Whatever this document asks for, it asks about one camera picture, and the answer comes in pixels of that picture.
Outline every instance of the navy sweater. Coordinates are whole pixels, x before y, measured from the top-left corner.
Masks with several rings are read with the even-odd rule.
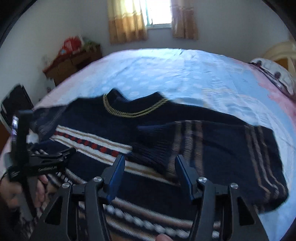
[[[77,149],[65,173],[49,176],[57,187],[65,181],[87,182],[118,154],[126,156],[117,198],[104,207],[117,238],[155,240],[159,233],[175,240],[188,237],[196,209],[188,205],[176,179],[178,154],[213,183],[237,183],[261,211],[277,208],[288,197],[272,130],[172,103],[159,93],[129,101],[113,89],[68,106],[38,109],[31,128],[41,140],[38,151]],[[83,220],[80,226],[84,230]]]

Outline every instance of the red bag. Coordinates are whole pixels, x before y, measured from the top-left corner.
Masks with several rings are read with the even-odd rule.
[[[63,47],[59,51],[59,55],[71,54],[79,51],[81,48],[81,41],[79,37],[72,37],[65,40]]]

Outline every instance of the curtain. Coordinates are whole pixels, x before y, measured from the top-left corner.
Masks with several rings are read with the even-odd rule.
[[[146,40],[140,0],[108,0],[111,44]]]
[[[174,38],[197,39],[192,0],[171,0]]]

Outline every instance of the bed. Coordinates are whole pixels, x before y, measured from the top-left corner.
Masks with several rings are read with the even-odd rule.
[[[68,104],[119,89],[129,99],[160,91],[170,100],[228,113],[275,133],[288,200],[277,210],[261,214],[270,241],[279,241],[296,217],[296,104],[254,65],[199,50],[144,49],[113,53],[64,81],[36,106]],[[3,153],[0,161],[4,171]]]

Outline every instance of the pillow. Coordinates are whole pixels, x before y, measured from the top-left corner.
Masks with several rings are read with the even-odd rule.
[[[296,100],[296,78],[292,77],[288,70],[272,60],[265,58],[255,58],[251,63],[269,72],[273,77],[273,80],[270,79],[273,84],[289,98]]]

